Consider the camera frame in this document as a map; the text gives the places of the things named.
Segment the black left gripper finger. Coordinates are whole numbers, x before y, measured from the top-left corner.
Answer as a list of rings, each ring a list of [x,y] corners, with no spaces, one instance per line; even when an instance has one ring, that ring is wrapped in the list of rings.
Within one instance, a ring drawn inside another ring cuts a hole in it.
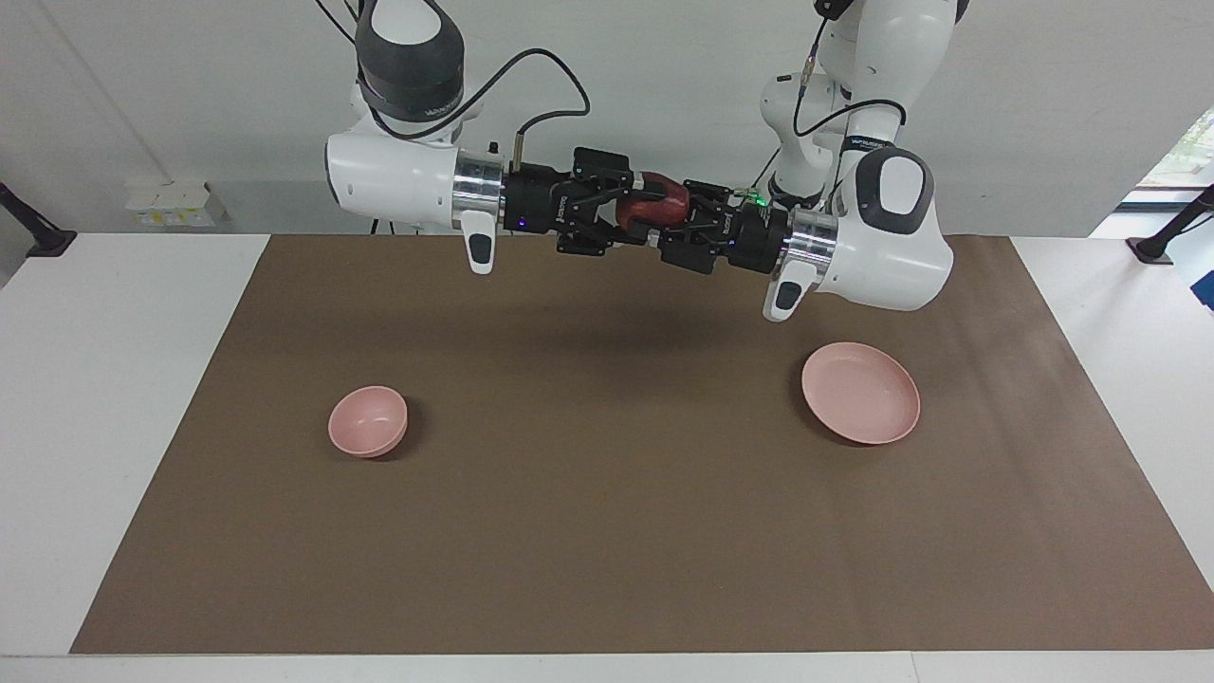
[[[663,230],[656,249],[664,264],[711,275],[716,260],[734,245],[734,237],[716,228]]]
[[[750,200],[749,189],[728,189],[694,180],[685,180],[682,187],[690,195],[685,224],[733,224]]]

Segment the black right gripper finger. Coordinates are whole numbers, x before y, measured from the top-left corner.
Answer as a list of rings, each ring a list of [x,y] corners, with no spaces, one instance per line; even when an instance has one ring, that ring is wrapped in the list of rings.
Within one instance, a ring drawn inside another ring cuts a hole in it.
[[[567,255],[605,255],[608,249],[649,245],[649,228],[622,228],[599,214],[558,212],[558,252]]]
[[[628,156],[577,147],[573,152],[574,204],[606,204],[620,198],[656,200],[656,184],[632,172]]]

